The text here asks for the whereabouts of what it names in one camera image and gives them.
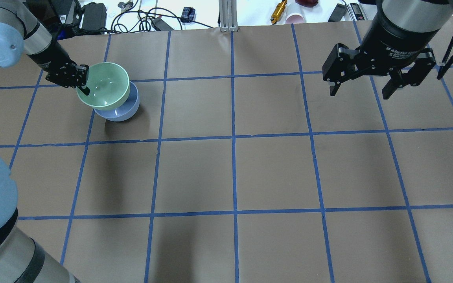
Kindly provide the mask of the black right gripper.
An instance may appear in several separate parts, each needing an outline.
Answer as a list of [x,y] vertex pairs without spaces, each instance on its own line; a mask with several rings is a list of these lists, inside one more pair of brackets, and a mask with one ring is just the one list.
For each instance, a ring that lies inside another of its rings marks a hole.
[[436,64],[433,49],[427,45],[443,26],[443,17],[417,11],[407,22],[398,23],[401,16],[408,12],[379,11],[356,50],[342,43],[332,48],[322,65],[322,80],[329,83],[331,96],[342,83],[363,75],[390,76],[382,89],[385,100],[399,88],[424,81]]

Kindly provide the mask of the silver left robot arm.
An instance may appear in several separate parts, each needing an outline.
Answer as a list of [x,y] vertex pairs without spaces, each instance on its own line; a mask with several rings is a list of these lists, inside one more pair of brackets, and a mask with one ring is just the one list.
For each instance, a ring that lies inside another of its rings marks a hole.
[[[0,68],[27,54],[47,80],[89,95],[88,66],[72,61],[21,0],[0,0]],[[79,279],[17,227],[18,188],[0,158],[0,283],[78,283]]]

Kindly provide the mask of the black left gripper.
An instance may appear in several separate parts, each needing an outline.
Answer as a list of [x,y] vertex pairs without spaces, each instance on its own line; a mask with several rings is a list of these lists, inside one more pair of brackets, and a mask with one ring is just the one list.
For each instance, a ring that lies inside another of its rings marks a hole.
[[65,88],[80,87],[85,96],[90,95],[90,89],[86,85],[89,66],[77,64],[70,59],[58,41],[52,40],[44,50],[29,54],[28,57],[46,73],[47,81]]

